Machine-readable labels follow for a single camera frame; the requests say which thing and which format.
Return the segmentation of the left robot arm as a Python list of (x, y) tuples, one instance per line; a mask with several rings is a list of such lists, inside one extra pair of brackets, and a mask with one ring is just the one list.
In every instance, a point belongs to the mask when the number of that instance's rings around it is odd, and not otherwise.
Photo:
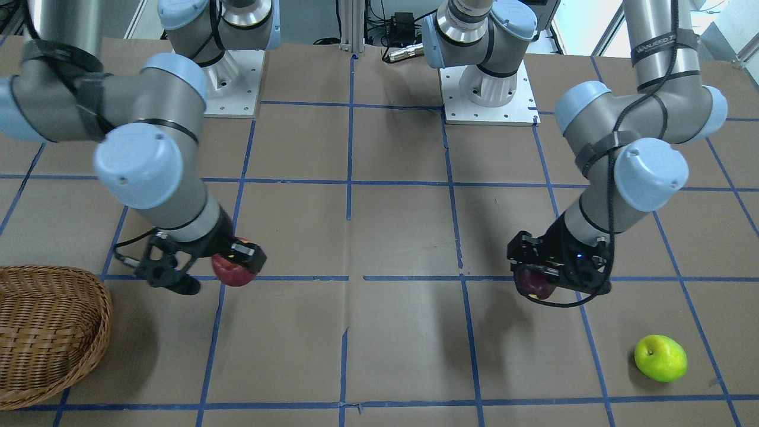
[(689, 168), (675, 146), (725, 123), (728, 101), (700, 76), (699, 37), (686, 1), (624, 1), (633, 95), (587, 81), (559, 100), (555, 117), (588, 181), (542, 236), (519, 232), (507, 246), (517, 291), (550, 305), (557, 288), (610, 292), (616, 238), (685, 186)]

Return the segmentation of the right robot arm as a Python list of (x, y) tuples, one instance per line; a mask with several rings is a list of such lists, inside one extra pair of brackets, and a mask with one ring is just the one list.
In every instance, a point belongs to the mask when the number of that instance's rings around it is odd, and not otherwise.
[(99, 1), (19, 2), (28, 41), (21, 73), (2, 78), (2, 133), (18, 141), (95, 141), (93, 170), (123, 205), (152, 224), (140, 259), (112, 253), (155, 288), (194, 295), (196, 260), (244, 286), (266, 262), (235, 236), (230, 216), (197, 173), (206, 76), (193, 60), (160, 52), (138, 75), (106, 73)]

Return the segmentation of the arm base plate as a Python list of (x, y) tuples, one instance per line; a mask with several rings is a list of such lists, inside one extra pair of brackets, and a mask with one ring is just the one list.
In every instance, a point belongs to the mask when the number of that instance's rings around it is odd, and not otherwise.
[(265, 56), (264, 50), (228, 50), (202, 68), (207, 79), (206, 118), (255, 118)]
[(477, 66), (439, 70), (445, 122), (449, 125), (539, 125), (535, 95), (524, 62), (515, 75), (496, 78)]

